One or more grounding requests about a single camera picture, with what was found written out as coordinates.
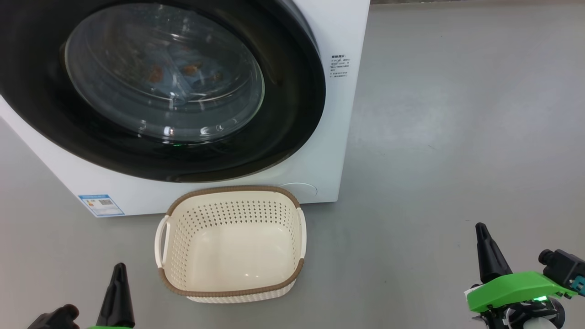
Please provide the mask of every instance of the white plastic basket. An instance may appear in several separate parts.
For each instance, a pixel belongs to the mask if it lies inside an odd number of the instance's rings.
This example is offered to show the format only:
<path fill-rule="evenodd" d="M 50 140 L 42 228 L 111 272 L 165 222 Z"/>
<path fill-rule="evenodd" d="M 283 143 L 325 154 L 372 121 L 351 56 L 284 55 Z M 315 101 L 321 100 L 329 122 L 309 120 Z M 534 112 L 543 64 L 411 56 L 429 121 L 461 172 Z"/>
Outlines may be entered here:
<path fill-rule="evenodd" d="M 156 231 L 154 257 L 171 291 L 202 303 L 244 303 L 286 294 L 306 247 L 305 216 L 290 192 L 222 187 L 173 203 Z"/>

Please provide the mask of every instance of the basket handle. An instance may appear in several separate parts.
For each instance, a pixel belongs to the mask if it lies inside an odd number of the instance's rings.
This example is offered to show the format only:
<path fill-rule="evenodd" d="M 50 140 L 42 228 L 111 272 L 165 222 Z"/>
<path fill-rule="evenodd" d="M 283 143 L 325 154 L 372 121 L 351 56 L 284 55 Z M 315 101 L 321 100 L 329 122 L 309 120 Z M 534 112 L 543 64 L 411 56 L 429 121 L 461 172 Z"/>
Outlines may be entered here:
<path fill-rule="evenodd" d="M 305 213 L 302 209 L 297 208 L 299 222 L 301 222 L 301 258 L 305 258 L 307 252 L 307 223 L 305 222 Z"/>
<path fill-rule="evenodd" d="M 166 228 L 166 236 L 164 239 L 163 256 L 161 258 L 160 252 L 160 240 L 163 237 L 163 229 Z M 170 235 L 171 224 L 168 222 L 168 215 L 166 215 L 159 223 L 159 227 L 156 229 L 156 235 L 154 236 L 154 260 L 156 266 L 162 268 L 167 261 L 167 248 L 168 248 L 168 236 Z"/>

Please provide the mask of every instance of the energy label sticker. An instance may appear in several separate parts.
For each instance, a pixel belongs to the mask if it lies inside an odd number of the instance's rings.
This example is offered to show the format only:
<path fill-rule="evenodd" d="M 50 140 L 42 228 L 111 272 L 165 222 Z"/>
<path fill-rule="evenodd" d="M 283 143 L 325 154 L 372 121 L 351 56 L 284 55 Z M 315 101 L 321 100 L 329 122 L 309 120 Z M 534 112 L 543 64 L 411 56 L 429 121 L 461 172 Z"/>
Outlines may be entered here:
<path fill-rule="evenodd" d="M 96 217 L 124 215 L 124 212 L 107 194 L 79 196 L 79 199 L 81 199 L 81 202 L 83 202 Z"/>

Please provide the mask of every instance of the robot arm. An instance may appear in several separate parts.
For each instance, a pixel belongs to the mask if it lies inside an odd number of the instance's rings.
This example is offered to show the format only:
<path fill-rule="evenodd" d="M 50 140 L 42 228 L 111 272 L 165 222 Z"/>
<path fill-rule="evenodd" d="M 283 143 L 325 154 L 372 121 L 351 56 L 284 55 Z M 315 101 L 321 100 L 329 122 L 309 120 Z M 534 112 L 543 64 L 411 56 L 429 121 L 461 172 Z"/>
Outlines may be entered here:
<path fill-rule="evenodd" d="M 480 313 L 489 329 L 560 329 L 565 311 L 555 298 L 585 296 L 585 261 L 562 250 L 539 257 L 543 274 L 512 273 L 504 255 L 483 223 L 476 225 L 480 279 L 466 292 L 467 304 Z"/>
<path fill-rule="evenodd" d="M 79 310 L 68 304 L 52 313 L 41 314 L 28 329 L 79 329 L 74 322 L 77 316 L 79 316 Z M 119 263 L 114 266 L 96 326 L 90 329 L 133 328 L 134 325 L 126 265 Z"/>

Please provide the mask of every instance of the brown basket rim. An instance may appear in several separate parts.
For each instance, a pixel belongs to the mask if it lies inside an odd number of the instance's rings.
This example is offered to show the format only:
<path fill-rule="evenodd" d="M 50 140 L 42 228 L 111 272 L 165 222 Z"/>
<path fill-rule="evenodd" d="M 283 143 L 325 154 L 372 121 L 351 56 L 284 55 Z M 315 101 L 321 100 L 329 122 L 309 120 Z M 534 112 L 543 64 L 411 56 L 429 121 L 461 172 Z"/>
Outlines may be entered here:
<path fill-rule="evenodd" d="M 267 192 L 276 192 L 285 195 L 288 197 L 295 207 L 300 208 L 301 204 L 298 202 L 297 198 L 294 197 L 292 193 L 289 191 L 282 189 L 281 187 L 274 187 L 274 186 L 229 186 L 229 187 L 214 187 L 211 189 L 204 189 L 189 192 L 180 198 L 178 198 L 171 207 L 169 207 L 166 215 L 169 217 L 173 215 L 173 211 L 177 208 L 177 206 L 185 201 L 188 198 L 196 197 L 196 196 L 203 196 L 206 194 L 213 194 L 213 193 L 224 193 L 224 192 L 241 192 L 241 191 L 267 191 Z M 297 268 L 293 272 L 293 274 L 286 279 L 285 281 L 278 283 L 276 285 L 254 288 L 254 289 L 245 289 L 245 290 L 233 290 L 228 292 L 193 292 L 189 290 L 181 290 L 175 286 L 173 286 L 170 281 L 168 281 L 167 275 L 164 271 L 164 268 L 159 268 L 159 275 L 161 280 L 163 281 L 164 285 L 167 286 L 169 290 L 172 292 L 186 297 L 232 297 L 232 296 L 244 296 L 248 294 L 258 294 L 258 293 L 266 293 L 275 291 L 278 289 L 282 289 L 288 285 L 290 285 L 294 280 L 297 279 L 298 275 L 301 273 L 301 269 L 303 264 L 305 263 L 305 259 L 301 258 L 298 261 Z"/>

